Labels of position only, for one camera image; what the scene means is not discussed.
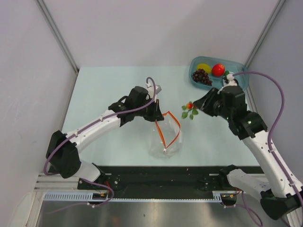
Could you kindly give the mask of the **cherry tomato sprig with leaves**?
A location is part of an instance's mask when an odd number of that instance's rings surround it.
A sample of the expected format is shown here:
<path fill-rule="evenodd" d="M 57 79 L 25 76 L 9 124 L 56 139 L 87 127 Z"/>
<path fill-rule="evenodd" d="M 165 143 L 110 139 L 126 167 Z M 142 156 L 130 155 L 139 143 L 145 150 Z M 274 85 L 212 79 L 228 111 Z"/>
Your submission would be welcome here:
<path fill-rule="evenodd" d="M 181 115 L 182 120 L 186 118 L 193 120 L 194 117 L 198 115 L 198 109 L 192 102 L 188 102 L 186 105 L 183 105 L 181 108 L 183 111 Z"/>

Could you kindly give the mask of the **clear zip top bag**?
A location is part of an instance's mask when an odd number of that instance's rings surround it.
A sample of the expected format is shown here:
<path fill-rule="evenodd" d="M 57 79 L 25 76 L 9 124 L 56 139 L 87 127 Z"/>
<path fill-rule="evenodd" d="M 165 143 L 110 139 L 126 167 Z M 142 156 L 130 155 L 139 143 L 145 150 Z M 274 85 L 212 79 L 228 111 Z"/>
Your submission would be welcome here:
<path fill-rule="evenodd" d="M 150 135 L 149 155 L 156 159 L 168 159 L 180 152 L 182 147 L 181 124 L 174 114 L 167 111 L 164 120 L 154 123 Z"/>

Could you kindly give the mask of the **dark fake grapes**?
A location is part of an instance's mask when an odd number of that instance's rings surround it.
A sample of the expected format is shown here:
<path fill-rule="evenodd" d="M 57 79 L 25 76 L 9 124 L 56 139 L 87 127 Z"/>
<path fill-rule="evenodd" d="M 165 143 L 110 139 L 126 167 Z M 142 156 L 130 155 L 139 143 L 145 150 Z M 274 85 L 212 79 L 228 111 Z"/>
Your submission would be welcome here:
<path fill-rule="evenodd" d="M 212 86 L 212 81 L 210 80 L 208 73 L 204 69 L 198 69 L 196 70 L 191 78 L 196 83 L 201 83 L 207 86 Z"/>

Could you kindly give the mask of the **red fake tomato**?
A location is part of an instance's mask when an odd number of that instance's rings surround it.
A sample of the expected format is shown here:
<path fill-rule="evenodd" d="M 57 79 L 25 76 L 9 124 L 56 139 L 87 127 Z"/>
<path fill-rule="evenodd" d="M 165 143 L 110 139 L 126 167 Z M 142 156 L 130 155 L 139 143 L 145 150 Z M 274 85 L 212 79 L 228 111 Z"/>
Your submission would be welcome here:
<path fill-rule="evenodd" d="M 212 75 L 215 77 L 220 77 L 225 73 L 225 66 L 223 64 L 216 64 L 212 67 Z"/>

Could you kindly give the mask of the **yellow fake lemon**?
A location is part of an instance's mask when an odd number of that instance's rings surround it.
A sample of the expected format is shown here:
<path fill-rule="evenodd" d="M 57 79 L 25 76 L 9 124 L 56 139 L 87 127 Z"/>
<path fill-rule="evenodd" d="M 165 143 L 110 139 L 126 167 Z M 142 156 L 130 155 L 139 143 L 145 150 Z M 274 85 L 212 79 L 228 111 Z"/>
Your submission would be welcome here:
<path fill-rule="evenodd" d="M 204 70 L 206 73 L 211 73 L 212 72 L 212 68 L 205 64 L 205 63 L 200 63 L 197 65 L 196 67 L 197 70 Z"/>

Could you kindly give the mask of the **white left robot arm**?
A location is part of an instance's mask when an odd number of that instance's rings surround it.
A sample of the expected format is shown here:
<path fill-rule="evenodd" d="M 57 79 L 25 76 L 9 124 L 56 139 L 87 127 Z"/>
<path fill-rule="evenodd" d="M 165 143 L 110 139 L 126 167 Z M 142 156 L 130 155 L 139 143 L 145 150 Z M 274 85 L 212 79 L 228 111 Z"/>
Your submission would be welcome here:
<path fill-rule="evenodd" d="M 160 91 L 159 85 L 148 85 L 146 88 L 135 86 L 129 95 L 111 104 L 92 122 L 68 133 L 60 130 L 54 132 L 46 152 L 46 162 L 54 168 L 52 174 L 59 174 L 64 179 L 76 176 L 88 180 L 94 189 L 101 188 L 105 183 L 103 172 L 95 164 L 82 161 L 80 152 L 96 139 L 131 122 L 135 117 L 149 122 L 162 121 L 164 117 L 156 97 Z"/>

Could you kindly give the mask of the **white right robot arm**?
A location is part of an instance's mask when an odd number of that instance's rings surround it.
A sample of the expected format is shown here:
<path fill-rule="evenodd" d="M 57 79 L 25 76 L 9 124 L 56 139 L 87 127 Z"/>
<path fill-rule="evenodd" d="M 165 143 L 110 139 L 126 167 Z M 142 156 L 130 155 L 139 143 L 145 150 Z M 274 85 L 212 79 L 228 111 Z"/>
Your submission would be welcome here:
<path fill-rule="evenodd" d="M 194 101 L 193 106 L 209 116 L 225 119 L 231 132 L 252 152 L 268 180 L 262 182 L 230 165 L 219 172 L 218 184 L 222 189 L 242 189 L 258 200 L 273 220 L 302 207 L 303 184 L 291 173 L 274 143 L 268 139 L 268 129 L 261 116 L 248 110 L 241 87 L 212 88 L 204 97 Z"/>

